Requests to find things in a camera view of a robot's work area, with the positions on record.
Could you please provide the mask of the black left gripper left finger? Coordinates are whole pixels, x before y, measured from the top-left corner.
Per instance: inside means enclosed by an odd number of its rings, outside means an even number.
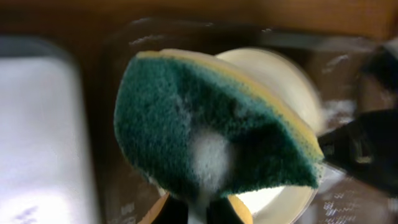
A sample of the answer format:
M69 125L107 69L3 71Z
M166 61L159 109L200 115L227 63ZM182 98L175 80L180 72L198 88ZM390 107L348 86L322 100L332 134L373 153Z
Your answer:
M169 194L161 197L153 207L152 224L187 224L188 205Z

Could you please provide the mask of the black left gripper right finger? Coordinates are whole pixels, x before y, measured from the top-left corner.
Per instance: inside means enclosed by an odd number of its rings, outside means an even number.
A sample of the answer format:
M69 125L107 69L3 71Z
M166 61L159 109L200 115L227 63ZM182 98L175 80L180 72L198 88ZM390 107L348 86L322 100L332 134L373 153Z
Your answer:
M207 224L243 224L232 203L227 198L213 201L206 209Z

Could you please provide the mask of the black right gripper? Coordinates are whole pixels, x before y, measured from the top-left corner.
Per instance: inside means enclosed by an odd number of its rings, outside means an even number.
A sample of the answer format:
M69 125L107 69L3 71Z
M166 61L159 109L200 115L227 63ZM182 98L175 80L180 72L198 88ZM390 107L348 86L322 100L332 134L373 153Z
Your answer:
M397 110L363 113L318 138L325 162L397 196Z

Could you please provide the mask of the cream plate with red stain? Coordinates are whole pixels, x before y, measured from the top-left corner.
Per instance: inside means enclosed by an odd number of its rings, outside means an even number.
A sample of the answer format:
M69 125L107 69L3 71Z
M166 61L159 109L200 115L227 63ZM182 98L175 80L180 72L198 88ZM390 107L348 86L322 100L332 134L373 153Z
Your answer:
M287 57L269 50L241 48L217 54L218 59L247 70L261 85L287 103L315 132L326 131L318 91L307 74ZM296 221L317 190L281 186L237 195L252 213L254 223L287 224Z

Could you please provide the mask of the green and yellow sponge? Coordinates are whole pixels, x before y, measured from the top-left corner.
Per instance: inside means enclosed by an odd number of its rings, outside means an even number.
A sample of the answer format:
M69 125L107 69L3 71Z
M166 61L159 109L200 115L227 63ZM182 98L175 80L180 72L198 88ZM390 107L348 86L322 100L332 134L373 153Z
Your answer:
M247 70L212 55L143 51L129 62L114 110L124 157L188 205L188 223L227 198L280 186L315 189L324 156L314 130Z

